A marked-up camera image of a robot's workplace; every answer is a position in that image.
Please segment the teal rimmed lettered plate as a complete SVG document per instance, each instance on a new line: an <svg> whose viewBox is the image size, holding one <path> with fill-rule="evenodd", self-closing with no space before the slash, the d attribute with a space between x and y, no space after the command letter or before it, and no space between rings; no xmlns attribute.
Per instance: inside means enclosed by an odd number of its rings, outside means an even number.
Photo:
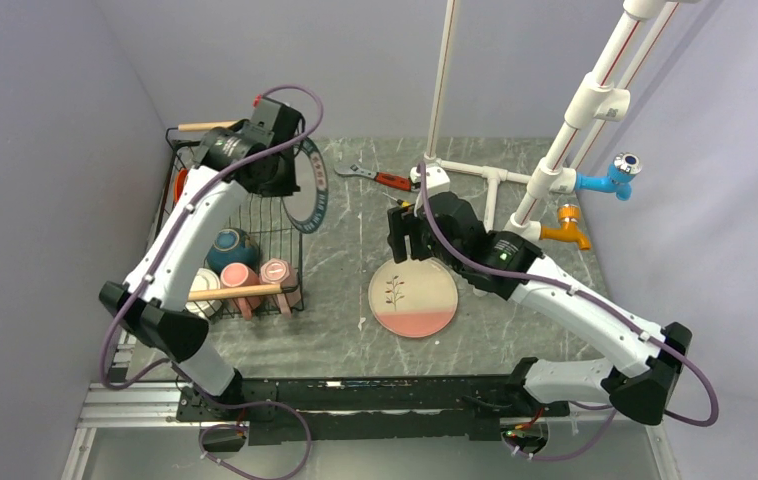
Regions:
<svg viewBox="0 0 758 480"><path fill-rule="evenodd" d="M294 167L298 189L282 203L293 227L302 234L313 234L325 219L330 192L323 156L312 139L303 140L296 150Z"/></svg>

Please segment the salmon pink mug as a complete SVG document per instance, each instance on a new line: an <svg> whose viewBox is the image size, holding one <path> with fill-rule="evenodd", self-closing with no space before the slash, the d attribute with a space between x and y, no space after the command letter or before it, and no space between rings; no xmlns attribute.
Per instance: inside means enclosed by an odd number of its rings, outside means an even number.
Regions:
<svg viewBox="0 0 758 480"><path fill-rule="evenodd" d="M239 262L228 264L222 270L220 280L224 288L260 285L257 273L248 265ZM251 320L263 302L263 296L233 297L229 299L231 307L245 320Z"/></svg>

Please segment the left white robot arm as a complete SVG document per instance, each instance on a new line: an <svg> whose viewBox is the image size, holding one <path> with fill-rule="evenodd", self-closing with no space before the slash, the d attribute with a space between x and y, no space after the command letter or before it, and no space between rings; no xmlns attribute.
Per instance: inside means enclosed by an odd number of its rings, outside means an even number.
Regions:
<svg viewBox="0 0 758 480"><path fill-rule="evenodd" d="M250 118L215 127L200 139L182 195L143 259L121 282L106 282L99 300L118 328L160 351L204 392L203 407L219 420L244 400L242 376L217 352L207 319L189 312L193 280L229 217L250 195L298 191L295 150L307 137L302 113L268 96Z"/></svg>

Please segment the dark brown bowl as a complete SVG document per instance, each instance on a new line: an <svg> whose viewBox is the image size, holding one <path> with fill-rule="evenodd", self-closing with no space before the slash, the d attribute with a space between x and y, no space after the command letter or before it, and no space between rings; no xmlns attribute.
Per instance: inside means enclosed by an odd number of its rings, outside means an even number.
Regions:
<svg viewBox="0 0 758 480"><path fill-rule="evenodd" d="M260 264L260 253L257 242L246 231L239 228L224 228L217 233L205 262L216 274L221 274L228 265L233 263L240 263L252 270L257 270Z"/></svg>

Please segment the beige pink plate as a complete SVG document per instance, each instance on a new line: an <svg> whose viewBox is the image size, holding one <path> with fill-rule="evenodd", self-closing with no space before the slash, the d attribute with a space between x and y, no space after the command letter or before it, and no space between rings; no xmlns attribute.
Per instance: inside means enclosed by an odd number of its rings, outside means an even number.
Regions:
<svg viewBox="0 0 758 480"><path fill-rule="evenodd" d="M439 262L386 261L374 273L367 298L373 317L390 332L425 338L446 328L458 308L458 289Z"/></svg>

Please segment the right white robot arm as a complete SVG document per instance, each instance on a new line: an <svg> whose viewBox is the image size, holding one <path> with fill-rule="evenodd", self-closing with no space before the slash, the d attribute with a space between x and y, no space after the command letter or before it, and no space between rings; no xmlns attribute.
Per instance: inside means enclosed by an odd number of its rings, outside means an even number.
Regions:
<svg viewBox="0 0 758 480"><path fill-rule="evenodd" d="M644 425L658 425L683 369L691 331L661 326L610 302L563 270L520 235L488 231L472 206L452 192L426 206L387 212L393 259L435 259L468 284L532 309L592 346L595 361L521 360L506 388L512 411L529 415L542 404L602 403Z"/></svg>

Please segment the light pink mug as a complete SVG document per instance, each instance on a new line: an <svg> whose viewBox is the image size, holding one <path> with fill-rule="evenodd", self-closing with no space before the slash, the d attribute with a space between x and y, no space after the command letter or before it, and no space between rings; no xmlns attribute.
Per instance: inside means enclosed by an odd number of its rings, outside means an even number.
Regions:
<svg viewBox="0 0 758 480"><path fill-rule="evenodd" d="M294 308L301 302L302 293L298 275L294 267L286 260L271 258L260 268L260 278L263 284L276 285L280 293L273 300L281 315L291 317Z"/></svg>

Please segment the orange bowl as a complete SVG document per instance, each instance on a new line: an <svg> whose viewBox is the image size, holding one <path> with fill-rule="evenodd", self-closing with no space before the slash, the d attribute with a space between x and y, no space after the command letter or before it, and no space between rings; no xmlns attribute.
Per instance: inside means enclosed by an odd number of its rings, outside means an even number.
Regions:
<svg viewBox="0 0 758 480"><path fill-rule="evenodd" d="M181 168L175 176L173 182L172 198L173 204L176 205L183 195L184 187L186 185L187 176L189 170L187 168Z"/></svg>

